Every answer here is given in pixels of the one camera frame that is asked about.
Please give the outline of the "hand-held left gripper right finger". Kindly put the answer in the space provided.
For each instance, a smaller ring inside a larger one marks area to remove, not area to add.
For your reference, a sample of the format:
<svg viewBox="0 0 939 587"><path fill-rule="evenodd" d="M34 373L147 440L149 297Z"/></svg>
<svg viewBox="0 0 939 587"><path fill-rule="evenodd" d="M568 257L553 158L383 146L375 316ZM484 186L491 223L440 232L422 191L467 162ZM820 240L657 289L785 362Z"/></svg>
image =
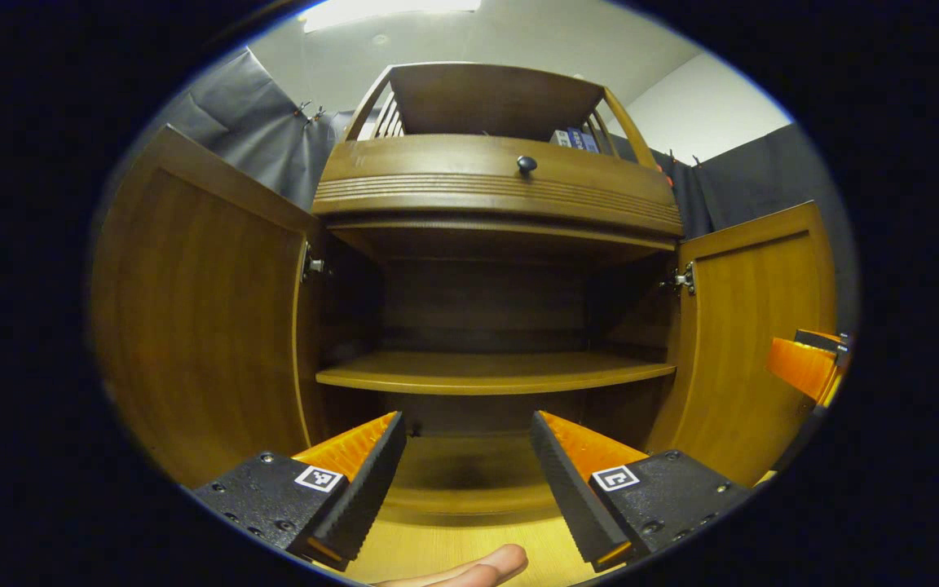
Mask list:
<svg viewBox="0 0 939 587"><path fill-rule="evenodd" d="M648 454L536 410L531 446L579 554L596 572L686 541L752 490L681 450Z"/></svg>

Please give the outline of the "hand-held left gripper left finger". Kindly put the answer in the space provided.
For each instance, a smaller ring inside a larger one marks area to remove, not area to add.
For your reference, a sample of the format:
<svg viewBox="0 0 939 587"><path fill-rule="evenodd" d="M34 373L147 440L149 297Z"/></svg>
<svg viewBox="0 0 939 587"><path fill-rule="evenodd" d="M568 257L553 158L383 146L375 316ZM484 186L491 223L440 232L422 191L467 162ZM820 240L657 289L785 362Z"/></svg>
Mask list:
<svg viewBox="0 0 939 587"><path fill-rule="evenodd" d="M375 524L406 439L395 410L295 456L262 451L192 495L261 542L343 572Z"/></svg>

